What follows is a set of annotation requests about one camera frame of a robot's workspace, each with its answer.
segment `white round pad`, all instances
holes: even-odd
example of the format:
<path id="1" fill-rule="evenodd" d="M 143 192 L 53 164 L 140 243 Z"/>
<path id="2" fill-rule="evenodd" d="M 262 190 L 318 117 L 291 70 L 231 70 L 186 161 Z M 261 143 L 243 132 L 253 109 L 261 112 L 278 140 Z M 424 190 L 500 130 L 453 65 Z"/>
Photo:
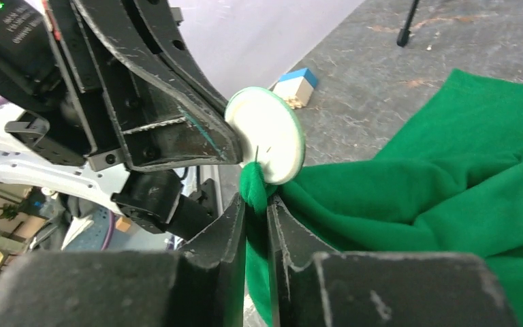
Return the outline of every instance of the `white round pad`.
<path id="1" fill-rule="evenodd" d="M 225 121 L 240 136 L 242 167 L 256 160 L 266 183 L 293 179 L 304 163 L 306 140 L 294 111 L 272 91 L 249 87 L 227 104 Z"/>

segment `bolt hole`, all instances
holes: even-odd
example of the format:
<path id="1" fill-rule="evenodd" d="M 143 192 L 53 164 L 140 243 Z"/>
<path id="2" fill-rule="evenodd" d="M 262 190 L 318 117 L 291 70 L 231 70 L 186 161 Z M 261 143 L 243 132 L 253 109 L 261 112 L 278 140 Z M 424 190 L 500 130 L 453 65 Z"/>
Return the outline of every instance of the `bolt hole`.
<path id="1" fill-rule="evenodd" d="M 185 50 L 185 44 L 183 44 L 180 40 L 173 40 L 173 46 L 176 47 L 178 50 L 184 51 Z"/>

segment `green fabric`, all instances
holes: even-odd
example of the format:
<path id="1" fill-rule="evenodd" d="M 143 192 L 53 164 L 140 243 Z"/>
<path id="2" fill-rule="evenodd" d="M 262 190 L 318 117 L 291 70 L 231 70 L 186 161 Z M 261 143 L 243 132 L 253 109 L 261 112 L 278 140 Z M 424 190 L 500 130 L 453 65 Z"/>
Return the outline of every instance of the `green fabric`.
<path id="1" fill-rule="evenodd" d="M 374 159 L 303 168 L 278 193 L 339 250 L 480 255 L 523 326 L 523 85 L 456 70 Z M 262 217 L 248 222 L 247 285 L 271 324 Z"/>

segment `gray table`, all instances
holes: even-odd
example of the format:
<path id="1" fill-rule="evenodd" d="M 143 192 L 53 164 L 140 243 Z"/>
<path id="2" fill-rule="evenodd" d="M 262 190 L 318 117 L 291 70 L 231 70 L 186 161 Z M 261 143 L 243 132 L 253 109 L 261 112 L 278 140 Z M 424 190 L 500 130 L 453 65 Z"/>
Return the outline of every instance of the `gray table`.
<path id="1" fill-rule="evenodd" d="M 366 0 L 296 68 L 319 79 L 308 107 L 306 165 L 370 159 L 453 68 L 523 83 L 523 1 L 422 0 L 406 48 L 396 36 L 410 0 Z M 225 203 L 239 169 L 222 167 Z M 245 326 L 262 326 L 252 308 Z"/>

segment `tripod leg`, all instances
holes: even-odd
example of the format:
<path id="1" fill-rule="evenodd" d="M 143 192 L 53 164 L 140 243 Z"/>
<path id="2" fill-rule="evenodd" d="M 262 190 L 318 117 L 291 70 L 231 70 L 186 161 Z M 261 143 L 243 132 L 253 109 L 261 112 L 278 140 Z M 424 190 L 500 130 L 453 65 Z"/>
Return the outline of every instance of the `tripod leg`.
<path id="1" fill-rule="evenodd" d="M 408 39 L 410 38 L 410 26 L 412 25 L 414 14 L 416 13 L 416 9 L 418 8 L 418 2 L 419 0 L 412 1 L 412 7 L 410 7 L 410 12 L 408 13 L 408 17 L 406 18 L 404 28 L 400 30 L 400 33 L 398 34 L 398 39 L 396 40 L 396 44 L 398 44 L 398 46 L 405 47 L 406 44 L 408 44 Z"/>

